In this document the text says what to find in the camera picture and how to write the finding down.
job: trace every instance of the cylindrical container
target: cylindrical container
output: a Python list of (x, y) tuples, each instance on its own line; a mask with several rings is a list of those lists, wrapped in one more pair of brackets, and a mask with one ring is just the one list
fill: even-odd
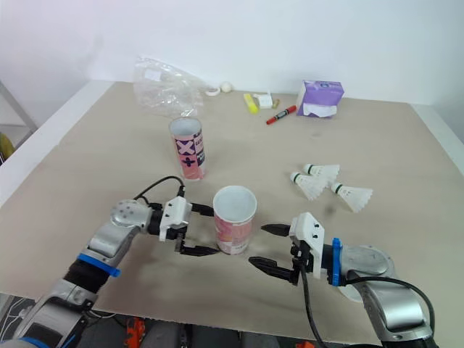
[(243, 186), (226, 186), (212, 200), (216, 242), (226, 254), (240, 254), (248, 246), (257, 209), (253, 192)]
[(179, 117), (169, 124), (182, 175), (187, 180), (204, 177), (202, 124), (196, 118)]

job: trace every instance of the tissue box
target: tissue box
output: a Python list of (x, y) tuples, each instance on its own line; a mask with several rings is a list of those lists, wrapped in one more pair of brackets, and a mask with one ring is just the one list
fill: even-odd
[(329, 117), (343, 96), (340, 82), (303, 81), (297, 99), (297, 115)]

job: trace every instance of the yellow object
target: yellow object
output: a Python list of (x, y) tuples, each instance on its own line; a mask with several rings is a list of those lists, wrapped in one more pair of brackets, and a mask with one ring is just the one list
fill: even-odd
[(3, 133), (0, 133), (0, 153), (1, 156), (6, 160), (15, 152), (15, 147), (12, 142)]
[(248, 110), (252, 114), (256, 114), (258, 112), (258, 107), (256, 106), (252, 95), (250, 93), (245, 93), (244, 94), (244, 99), (245, 99), (246, 105), (248, 106)]

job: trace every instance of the badminton shuttlecock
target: badminton shuttlecock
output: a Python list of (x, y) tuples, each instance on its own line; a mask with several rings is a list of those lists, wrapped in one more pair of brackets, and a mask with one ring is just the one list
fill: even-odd
[(331, 188), (348, 204), (353, 212), (359, 212), (365, 207), (373, 193), (370, 188), (350, 187), (341, 183), (334, 183)]
[(327, 178), (329, 184), (332, 184), (336, 180), (336, 176), (339, 174), (339, 165), (311, 165), (307, 164), (303, 167), (306, 174), (315, 176), (316, 178)]
[(290, 175), (290, 180), (301, 188), (304, 195), (310, 201), (318, 198), (323, 189), (327, 186), (326, 178), (316, 178), (314, 176), (303, 175), (297, 172)]

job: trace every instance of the beige table surface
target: beige table surface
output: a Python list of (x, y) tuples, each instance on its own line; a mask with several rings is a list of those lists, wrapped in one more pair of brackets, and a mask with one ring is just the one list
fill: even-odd
[[(295, 96), (281, 95), (281, 106)], [(343, 99), (332, 120), (288, 116), (272, 126), (274, 110), (250, 115), (241, 93), (205, 99), (201, 117), (207, 176), (187, 183), (186, 198), (212, 204), (222, 186), (244, 185), (258, 199), (254, 237), (240, 256), (188, 257), (173, 242), (136, 237), (122, 275), (102, 289), (103, 310), (282, 336), (312, 337), (301, 284), (271, 278), (249, 256), (289, 267), (290, 241), (260, 230), (311, 212), (326, 243), (372, 244), (389, 253), (397, 273), (431, 298), (436, 340), (461, 342), (464, 286), (464, 179), (407, 104)], [(132, 85), (116, 83), (27, 177), (0, 209), (0, 292), (39, 298), (109, 218), (120, 199), (152, 181), (178, 174), (168, 119), (147, 115)], [(339, 179), (374, 190), (351, 213), (329, 190), (314, 202), (289, 180), (306, 162), (339, 163)], [(176, 185), (149, 198), (165, 202)], [(192, 215), (188, 239), (214, 246), (212, 218)], [(363, 306), (325, 281), (310, 280), (312, 305), (328, 341), (378, 342)]]

